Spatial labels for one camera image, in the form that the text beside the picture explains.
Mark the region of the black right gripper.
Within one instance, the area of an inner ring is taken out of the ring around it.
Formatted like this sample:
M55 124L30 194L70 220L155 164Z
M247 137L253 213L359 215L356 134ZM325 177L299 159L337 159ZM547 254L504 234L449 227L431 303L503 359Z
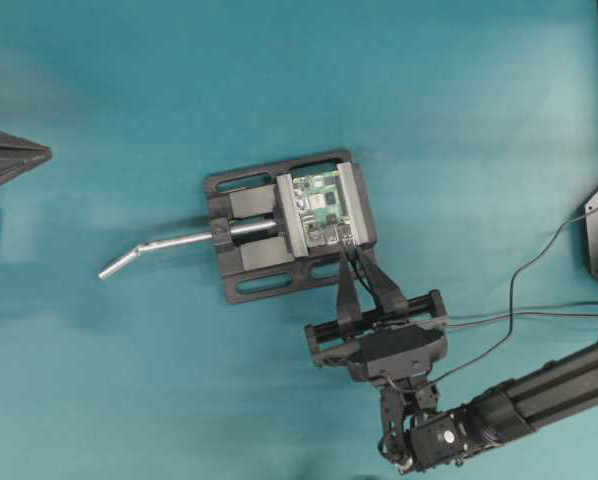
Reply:
M362 314L346 255L340 253L337 321L304 328L317 367L346 366L351 370L429 370L448 350L448 314L441 293L408 300L399 286L357 248L376 308ZM352 323L342 331L340 323Z

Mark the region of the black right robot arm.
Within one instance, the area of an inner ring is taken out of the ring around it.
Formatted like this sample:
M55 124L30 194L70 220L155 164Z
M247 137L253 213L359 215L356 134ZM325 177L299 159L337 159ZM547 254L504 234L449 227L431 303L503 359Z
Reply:
M337 318L308 325L318 367L344 367L380 393L380 455L401 474L461 465L540 428L598 406L598 340L454 409L438 408L428 379L447 352L447 312L437 290L413 299L360 248L339 256Z

